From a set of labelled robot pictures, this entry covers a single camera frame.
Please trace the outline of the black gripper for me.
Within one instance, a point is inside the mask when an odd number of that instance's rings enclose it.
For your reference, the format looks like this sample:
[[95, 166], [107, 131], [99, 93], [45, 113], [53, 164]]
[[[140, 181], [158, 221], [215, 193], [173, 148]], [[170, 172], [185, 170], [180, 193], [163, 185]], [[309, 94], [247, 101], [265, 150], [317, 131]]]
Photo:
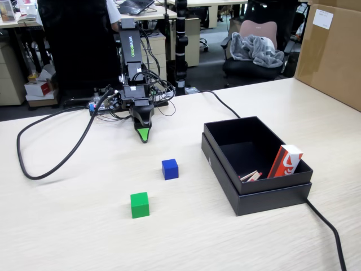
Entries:
[[154, 105], [147, 85], [126, 85], [120, 91], [122, 109], [129, 109], [133, 118], [134, 128], [143, 143], [147, 143], [152, 127]]

